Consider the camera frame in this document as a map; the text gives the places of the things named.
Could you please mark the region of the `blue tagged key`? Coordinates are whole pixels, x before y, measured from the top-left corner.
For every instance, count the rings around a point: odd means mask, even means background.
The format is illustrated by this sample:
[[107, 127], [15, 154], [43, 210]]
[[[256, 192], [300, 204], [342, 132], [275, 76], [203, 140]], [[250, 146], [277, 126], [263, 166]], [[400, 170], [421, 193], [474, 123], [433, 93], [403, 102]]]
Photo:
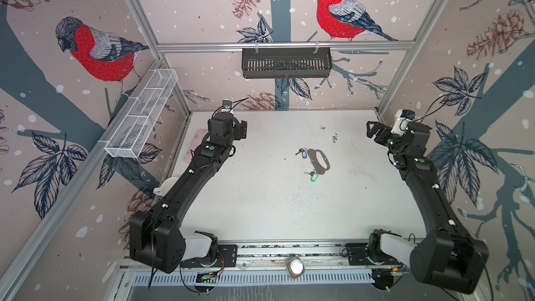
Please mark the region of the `blue tagged key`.
[[304, 148], [299, 149], [299, 151], [296, 153], [296, 155], [301, 155], [303, 159], [307, 159], [308, 153], [307, 150]]

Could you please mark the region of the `green tagged key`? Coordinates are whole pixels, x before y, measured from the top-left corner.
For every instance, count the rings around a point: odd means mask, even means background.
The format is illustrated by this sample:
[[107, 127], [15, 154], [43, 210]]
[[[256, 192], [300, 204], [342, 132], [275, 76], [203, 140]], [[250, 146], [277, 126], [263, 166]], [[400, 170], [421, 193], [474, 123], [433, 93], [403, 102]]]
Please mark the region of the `green tagged key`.
[[315, 171], [305, 172], [305, 174], [309, 176], [309, 180], [312, 183], [316, 182], [317, 179], [319, 178], [319, 174], [316, 173]]

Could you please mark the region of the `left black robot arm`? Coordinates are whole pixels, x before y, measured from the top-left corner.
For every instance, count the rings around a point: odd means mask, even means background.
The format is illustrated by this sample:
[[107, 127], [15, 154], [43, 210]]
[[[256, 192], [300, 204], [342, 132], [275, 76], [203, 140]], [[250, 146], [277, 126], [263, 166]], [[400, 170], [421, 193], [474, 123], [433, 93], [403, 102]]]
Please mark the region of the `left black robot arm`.
[[208, 132], [193, 150], [182, 176], [149, 210], [137, 211], [131, 217], [132, 260], [167, 274], [184, 261], [205, 265], [217, 261], [217, 237], [203, 231], [185, 237], [181, 225], [204, 185], [234, 156], [234, 142], [247, 138], [247, 128], [247, 122], [239, 121], [231, 112], [219, 112], [208, 120]]

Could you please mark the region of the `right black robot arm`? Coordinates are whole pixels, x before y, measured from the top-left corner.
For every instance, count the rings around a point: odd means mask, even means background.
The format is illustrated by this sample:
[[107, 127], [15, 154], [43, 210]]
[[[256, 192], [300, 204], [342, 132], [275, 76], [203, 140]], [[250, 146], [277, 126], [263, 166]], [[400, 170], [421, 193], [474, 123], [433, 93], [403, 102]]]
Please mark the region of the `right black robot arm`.
[[376, 229], [366, 250], [374, 263], [393, 258], [406, 265], [422, 284], [469, 295], [486, 269], [489, 251], [461, 224], [444, 195], [437, 169], [424, 155], [430, 130], [427, 125], [411, 122], [403, 132], [395, 132], [380, 122], [367, 122], [367, 137], [387, 147], [391, 163], [410, 189], [426, 237], [413, 243], [391, 231]]

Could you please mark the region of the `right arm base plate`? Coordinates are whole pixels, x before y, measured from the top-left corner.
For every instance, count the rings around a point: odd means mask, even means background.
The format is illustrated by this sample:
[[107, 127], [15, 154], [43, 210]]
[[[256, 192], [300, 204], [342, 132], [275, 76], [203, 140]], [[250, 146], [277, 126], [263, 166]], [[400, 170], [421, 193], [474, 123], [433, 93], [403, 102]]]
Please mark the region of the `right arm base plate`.
[[349, 266], [402, 266], [403, 264], [387, 255], [370, 255], [366, 243], [347, 243], [342, 254]]

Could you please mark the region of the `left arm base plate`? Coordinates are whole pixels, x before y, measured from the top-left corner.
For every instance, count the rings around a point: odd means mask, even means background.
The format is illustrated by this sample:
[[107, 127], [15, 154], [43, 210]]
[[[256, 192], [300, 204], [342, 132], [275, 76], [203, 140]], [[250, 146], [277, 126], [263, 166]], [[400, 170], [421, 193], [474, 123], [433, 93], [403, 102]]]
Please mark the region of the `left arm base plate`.
[[219, 245], [214, 262], [207, 259], [190, 259], [183, 261], [183, 268], [234, 268], [238, 258], [237, 245]]

